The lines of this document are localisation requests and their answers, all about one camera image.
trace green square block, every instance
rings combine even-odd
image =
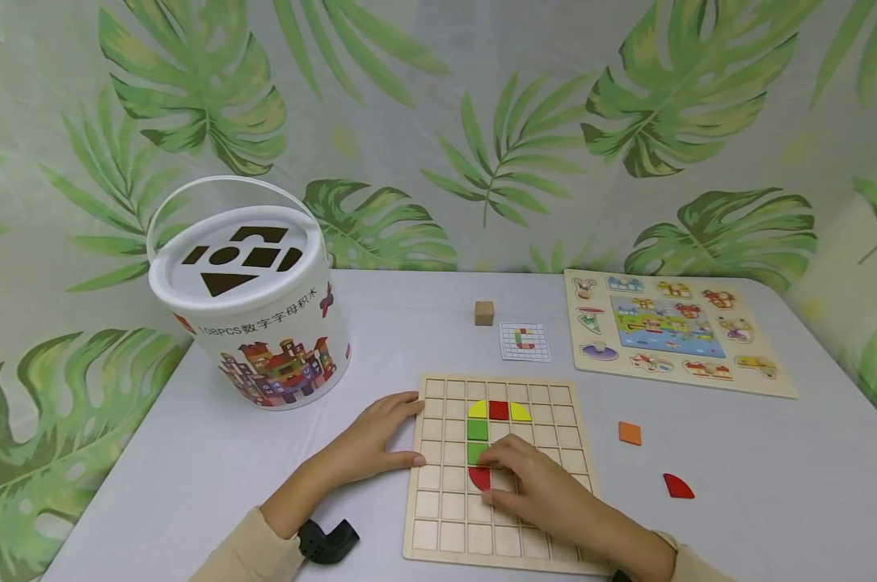
[[[486,449],[491,448],[489,445],[484,445],[482,442],[468,442],[467,443],[467,464],[468,465],[476,465],[477,460],[480,459],[480,454]]]
[[[468,441],[489,441],[491,439],[491,424],[486,420],[467,421]]]

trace wooden peg puzzle board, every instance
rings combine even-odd
[[[575,368],[798,398],[731,284],[574,269],[564,281]]]
[[[480,498],[488,474],[492,488],[517,491],[501,470],[477,467],[492,442],[516,434],[565,467],[599,495],[584,419],[571,382],[425,374],[425,410],[415,421],[414,449],[428,464],[409,478],[403,556],[430,562],[497,566],[567,574],[611,574],[577,546],[489,508]]]

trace table surface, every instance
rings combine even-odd
[[[561,276],[336,271],[353,359],[331,392],[261,411],[189,350],[44,582],[186,580],[250,508],[384,394],[424,372],[567,378],[576,383],[604,501],[675,534],[737,580],[877,580],[877,411],[770,289],[732,280],[780,350],[799,400],[581,373],[571,361]],[[552,363],[502,361],[497,327],[541,323]],[[620,420],[644,446],[618,441]],[[412,423],[395,441],[412,445]],[[696,499],[672,499],[661,474]],[[347,518],[360,544],[310,580],[565,580],[569,575],[407,561],[408,473],[359,483],[315,515]]]

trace fabric backdrop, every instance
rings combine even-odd
[[[755,278],[877,407],[877,0],[0,0],[2,582],[188,346],[152,210],[229,172],[339,268]]]

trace child's hand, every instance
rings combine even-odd
[[[421,454],[386,452],[386,443],[399,425],[406,418],[418,415],[424,406],[418,392],[401,392],[381,398],[361,412],[350,427],[307,464],[324,475],[332,489],[384,471],[425,465]]]
[[[522,493],[491,489],[483,502],[534,523],[567,543],[586,547],[641,582],[671,580],[669,544],[599,501],[548,455],[507,435],[480,455],[481,465],[504,466],[522,481]]]

